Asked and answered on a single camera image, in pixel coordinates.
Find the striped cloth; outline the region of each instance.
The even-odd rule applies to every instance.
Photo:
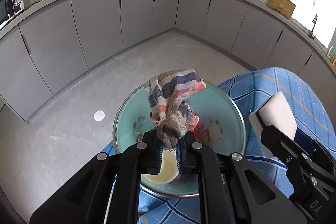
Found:
[[[218,86],[238,106],[246,127],[245,157],[287,197],[293,186],[286,176],[286,166],[277,158],[267,159],[248,120],[250,111],[257,109],[278,91],[286,97],[298,125],[308,136],[318,139],[336,158],[336,137],[330,118],[309,85],[294,73],[281,68],[268,68],[237,75]],[[103,150],[115,154],[112,142]],[[141,188],[139,224],[198,224],[199,198],[169,199]]]
[[[206,84],[193,69],[182,68],[150,78],[144,88],[151,106],[150,117],[157,125],[157,136],[164,148],[174,148],[199,121],[185,99],[205,89]]]

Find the blue plaid fabric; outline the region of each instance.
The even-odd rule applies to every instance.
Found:
[[[286,97],[298,128],[323,143],[336,158],[336,137],[331,121],[309,85],[294,73],[281,68],[268,68],[237,75],[218,86],[236,103],[245,121],[247,143],[245,156],[287,197],[293,193],[286,177],[286,166],[277,158],[267,159],[248,117],[264,101],[278,91]],[[112,143],[103,152],[115,154]],[[199,223],[198,198],[169,199],[141,189],[139,222],[142,224]]]

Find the faucet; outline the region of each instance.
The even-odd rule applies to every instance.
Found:
[[[314,39],[314,38],[316,37],[316,36],[313,36],[313,30],[314,30],[314,28],[315,28],[316,22],[317,22],[317,14],[316,14],[316,16],[315,16],[314,19],[313,19],[314,27],[313,27],[313,29],[311,29],[311,31],[310,31],[310,33],[309,33],[309,35],[308,35],[309,38],[312,38],[312,37],[313,37],[313,39]]]

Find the wooden cutting board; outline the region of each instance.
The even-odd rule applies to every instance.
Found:
[[[290,0],[269,0],[268,6],[285,16],[291,18],[296,5]]]

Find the metal rim of basin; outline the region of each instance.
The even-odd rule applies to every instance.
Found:
[[[245,148],[246,148],[246,129],[245,129],[245,123],[244,123],[244,119],[243,119],[243,116],[239,110],[239,108],[237,107],[237,105],[235,104],[235,102],[223,91],[221,90],[220,88],[218,88],[217,86],[211,84],[210,82],[207,82],[205,80],[203,80],[207,85],[211,85],[213,87],[215,87],[222,95],[224,95],[225,97],[227,97],[231,103],[234,105],[234,107],[236,108],[238,114],[239,114],[239,117],[240,117],[240,120],[242,122],[242,125],[243,125],[243,145],[242,145],[242,148],[241,148],[241,151],[239,151],[239,153],[241,153],[242,155],[244,155],[245,153]],[[115,119],[114,119],[114,123],[113,123],[113,132],[112,132],[112,144],[114,146],[114,150],[115,150],[115,153],[118,154],[120,153],[119,151],[119,148],[118,148],[118,144],[117,144],[117,136],[116,136],[116,132],[117,132],[117,124],[118,124],[118,120],[119,120],[119,116],[120,116],[120,112],[121,110],[123,109],[124,105],[126,104],[126,102],[128,101],[129,98],[131,98],[131,96],[136,93],[139,89],[143,88],[143,84],[141,86],[139,86],[138,88],[136,88],[135,90],[133,90],[130,95],[127,96],[127,98],[123,101],[123,103],[121,104],[121,106],[119,107],[118,111],[117,111],[117,114],[115,116]],[[192,197],[195,197],[195,196],[198,196],[198,193],[196,194],[189,194],[189,195],[169,195],[169,194],[163,194],[163,193],[160,193],[160,192],[157,192],[157,191],[154,191],[150,188],[148,188],[147,186],[144,186],[142,183],[140,183],[140,186],[145,189],[146,191],[152,193],[152,194],[155,194],[155,195],[158,195],[158,196],[162,196],[162,197],[165,197],[165,198],[192,198]]]

